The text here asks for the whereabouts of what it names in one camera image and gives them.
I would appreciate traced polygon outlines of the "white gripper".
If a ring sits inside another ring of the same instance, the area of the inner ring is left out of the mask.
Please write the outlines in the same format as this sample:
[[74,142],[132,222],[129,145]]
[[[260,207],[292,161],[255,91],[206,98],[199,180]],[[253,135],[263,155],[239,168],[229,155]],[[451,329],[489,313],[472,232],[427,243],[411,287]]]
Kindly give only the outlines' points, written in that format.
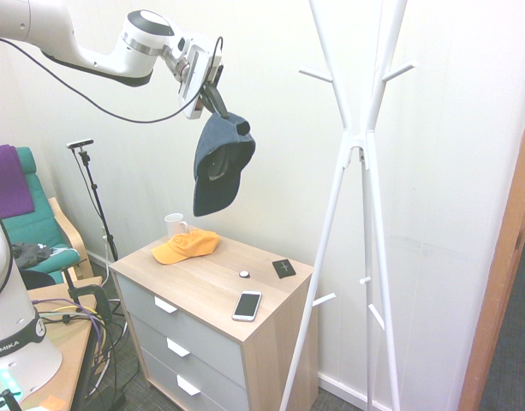
[[194,36],[189,41],[185,59],[187,64],[182,70],[179,88],[182,113],[188,119],[198,119],[204,106],[211,113],[228,118],[229,112],[217,87],[206,82],[215,80],[222,65],[220,46],[207,36]]

